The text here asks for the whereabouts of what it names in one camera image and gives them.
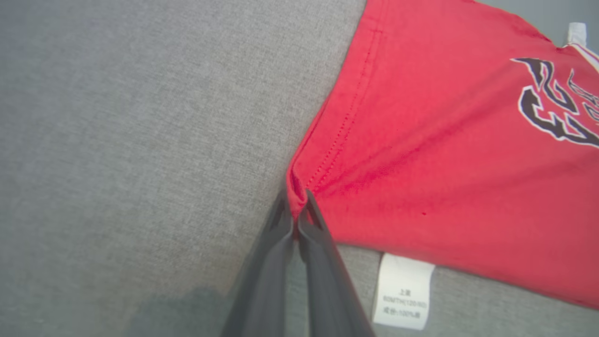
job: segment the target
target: gray background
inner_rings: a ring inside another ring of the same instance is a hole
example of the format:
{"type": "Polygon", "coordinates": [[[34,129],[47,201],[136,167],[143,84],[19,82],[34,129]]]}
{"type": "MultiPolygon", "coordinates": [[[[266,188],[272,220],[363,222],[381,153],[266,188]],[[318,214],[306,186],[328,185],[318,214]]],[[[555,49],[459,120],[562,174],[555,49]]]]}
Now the gray background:
{"type": "MultiPolygon", "coordinates": [[[[599,3],[488,1],[599,47],[599,3]]],[[[0,2],[0,336],[215,336],[364,0],[0,2]]],[[[341,247],[370,314],[380,254],[341,247]]],[[[288,335],[305,336],[303,265],[288,335]]],[[[597,311],[438,268],[423,332],[593,336],[597,311]]]]}

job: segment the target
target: red shirt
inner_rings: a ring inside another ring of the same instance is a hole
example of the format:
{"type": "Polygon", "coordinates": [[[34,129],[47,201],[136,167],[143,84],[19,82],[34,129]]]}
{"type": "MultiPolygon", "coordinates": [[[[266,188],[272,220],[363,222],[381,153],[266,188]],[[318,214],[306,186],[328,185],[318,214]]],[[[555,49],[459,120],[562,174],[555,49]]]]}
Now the red shirt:
{"type": "Polygon", "coordinates": [[[288,170],[338,242],[599,308],[599,59],[473,1],[370,0],[288,170]]]}

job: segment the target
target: red fabric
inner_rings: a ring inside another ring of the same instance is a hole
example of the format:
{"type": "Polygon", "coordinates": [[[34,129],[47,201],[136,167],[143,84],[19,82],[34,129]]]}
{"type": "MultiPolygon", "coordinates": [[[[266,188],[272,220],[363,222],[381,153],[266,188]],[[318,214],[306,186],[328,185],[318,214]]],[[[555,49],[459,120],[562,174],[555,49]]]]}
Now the red fabric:
{"type": "Polygon", "coordinates": [[[581,52],[518,16],[370,0],[289,167],[291,208],[309,188],[338,242],[599,308],[597,96],[581,52]]]}

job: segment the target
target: white care label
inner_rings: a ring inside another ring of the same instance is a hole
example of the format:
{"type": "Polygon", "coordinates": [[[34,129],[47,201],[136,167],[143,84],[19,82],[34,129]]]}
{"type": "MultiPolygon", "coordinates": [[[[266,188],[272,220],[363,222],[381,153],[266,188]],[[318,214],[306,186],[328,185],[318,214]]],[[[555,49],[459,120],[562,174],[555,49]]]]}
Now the white care label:
{"type": "Polygon", "coordinates": [[[373,322],[424,329],[434,269],[434,264],[385,253],[380,263],[373,322]]]}

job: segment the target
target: logo on shirt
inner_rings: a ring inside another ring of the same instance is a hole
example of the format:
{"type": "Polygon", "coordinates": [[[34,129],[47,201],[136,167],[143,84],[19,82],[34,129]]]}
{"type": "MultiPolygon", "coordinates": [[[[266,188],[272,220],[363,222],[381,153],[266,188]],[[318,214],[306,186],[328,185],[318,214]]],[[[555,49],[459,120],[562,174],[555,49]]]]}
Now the logo on shirt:
{"type": "MultiPolygon", "coordinates": [[[[533,58],[517,58],[512,61],[525,64],[534,79],[534,86],[522,88],[519,100],[519,110],[528,121],[559,141],[568,140],[599,148],[599,136],[580,122],[578,106],[557,79],[553,78],[553,62],[533,58]],[[545,108],[542,97],[551,100],[559,110],[555,112],[545,108]]],[[[599,122],[599,97],[575,84],[573,77],[574,70],[570,73],[568,86],[572,92],[586,100],[582,103],[585,112],[599,122]]]]}

